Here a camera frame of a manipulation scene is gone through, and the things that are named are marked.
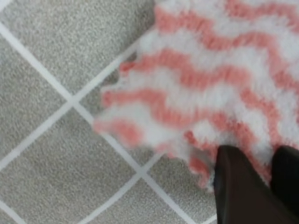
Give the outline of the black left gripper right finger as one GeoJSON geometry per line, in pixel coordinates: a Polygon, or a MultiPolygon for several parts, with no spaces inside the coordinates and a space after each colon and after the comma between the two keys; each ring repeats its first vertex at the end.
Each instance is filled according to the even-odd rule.
{"type": "Polygon", "coordinates": [[[292,212],[299,211],[299,151],[281,146],[272,158],[271,190],[292,212]]]}

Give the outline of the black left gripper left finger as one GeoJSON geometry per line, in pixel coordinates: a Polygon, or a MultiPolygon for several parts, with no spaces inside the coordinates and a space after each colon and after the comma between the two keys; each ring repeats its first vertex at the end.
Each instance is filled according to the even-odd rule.
{"type": "Polygon", "coordinates": [[[297,224],[292,212],[267,187],[238,148],[218,150],[214,195],[219,224],[297,224]]]}

